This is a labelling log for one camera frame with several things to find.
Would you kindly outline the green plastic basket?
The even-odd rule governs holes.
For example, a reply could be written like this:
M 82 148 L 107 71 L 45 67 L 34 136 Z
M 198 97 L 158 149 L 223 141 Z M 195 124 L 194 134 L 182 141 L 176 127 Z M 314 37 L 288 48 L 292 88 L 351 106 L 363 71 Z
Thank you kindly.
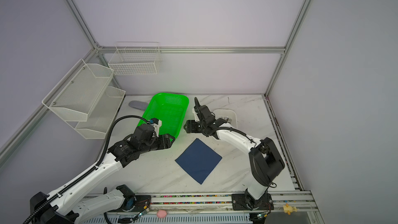
M 170 134 L 178 138 L 188 106 L 189 99 L 185 95 L 158 93 L 152 97 L 142 117 L 162 121 L 160 135 Z

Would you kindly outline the dark blue paper napkin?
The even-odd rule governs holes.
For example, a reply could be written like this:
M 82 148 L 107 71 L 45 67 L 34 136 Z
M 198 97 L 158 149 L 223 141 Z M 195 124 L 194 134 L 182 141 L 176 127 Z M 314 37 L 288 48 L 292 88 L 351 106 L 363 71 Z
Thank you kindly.
M 211 174 L 222 157 L 199 139 L 175 160 L 175 162 L 200 185 Z

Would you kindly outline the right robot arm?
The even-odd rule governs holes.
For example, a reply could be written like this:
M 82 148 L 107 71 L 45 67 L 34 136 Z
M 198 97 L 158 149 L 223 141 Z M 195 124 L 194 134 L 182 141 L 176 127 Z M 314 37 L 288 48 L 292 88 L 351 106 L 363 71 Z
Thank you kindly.
M 206 105 L 194 98 L 194 120 L 186 121 L 186 133 L 200 133 L 227 142 L 248 155 L 251 174 L 254 178 L 243 194 L 233 194 L 234 210 L 273 210 L 273 201 L 268 189 L 274 179 L 284 170 L 285 162 L 270 138 L 254 138 L 234 128 L 227 120 L 216 118 Z

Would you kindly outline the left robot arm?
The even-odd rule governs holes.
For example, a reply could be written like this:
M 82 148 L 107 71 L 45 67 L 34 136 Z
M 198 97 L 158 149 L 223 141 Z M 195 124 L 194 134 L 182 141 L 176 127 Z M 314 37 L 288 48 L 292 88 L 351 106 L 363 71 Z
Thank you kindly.
M 39 192 L 30 200 L 30 216 L 26 224 L 78 224 L 115 209 L 132 210 L 136 205 L 135 193 L 120 185 L 110 192 L 84 201 L 83 198 L 105 179 L 124 169 L 140 155 L 172 147 L 175 137 L 160 134 L 162 122 L 156 118 L 145 120 L 132 134 L 109 146 L 115 125 L 130 116 L 115 120 L 106 135 L 105 146 L 98 161 L 74 179 L 52 192 Z

